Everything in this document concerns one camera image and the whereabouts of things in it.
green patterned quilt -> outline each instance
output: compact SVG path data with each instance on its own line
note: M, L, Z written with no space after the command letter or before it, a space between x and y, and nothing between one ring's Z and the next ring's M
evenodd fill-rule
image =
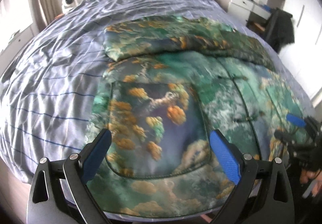
M220 129L242 153L287 153L273 133L307 141L286 121L300 103L254 38L205 18L148 17L106 28L108 65L86 138L112 145L88 188L102 210L173 218L222 206L234 187L212 153Z

black chair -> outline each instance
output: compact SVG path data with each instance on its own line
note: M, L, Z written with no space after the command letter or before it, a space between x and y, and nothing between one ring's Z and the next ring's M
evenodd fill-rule
M292 14L281 9L273 9L267 21L262 38L277 52L290 43L294 43Z

white cabinet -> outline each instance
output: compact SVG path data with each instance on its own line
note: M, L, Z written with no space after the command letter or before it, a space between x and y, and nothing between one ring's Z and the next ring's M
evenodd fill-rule
M229 15L234 16L236 19L238 19L245 26L247 24L249 15L251 14L250 10L242 8L234 3L231 3L229 5L227 13Z
M247 24L254 3L250 0L216 0L229 15L234 16L243 25Z
M254 3L249 0L230 0L230 2L249 11L251 11L254 6Z
M262 18L264 18L265 20L268 20L271 16L271 13L268 11L265 11L262 7L258 6L258 5L254 5L252 12L257 14L258 16L261 16Z

wooden floor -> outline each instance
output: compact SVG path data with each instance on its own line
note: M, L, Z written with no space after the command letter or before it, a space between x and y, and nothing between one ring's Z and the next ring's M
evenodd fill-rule
M16 224L26 224L30 185L20 182L0 158L0 205Z

bed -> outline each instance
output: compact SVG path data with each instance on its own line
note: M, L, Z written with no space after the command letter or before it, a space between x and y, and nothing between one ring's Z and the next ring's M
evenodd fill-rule
M84 136L92 122L93 101L102 76L113 63L105 53L106 27L159 15L209 18L258 39L276 74L287 81L300 101L302 114L313 113L308 96L273 49L213 0L84 0L36 36L1 78L0 155L21 182L31 183L40 158L66 158L88 141ZM72 202L64 183L63 188ZM151 220L130 209L123 213L108 216Z

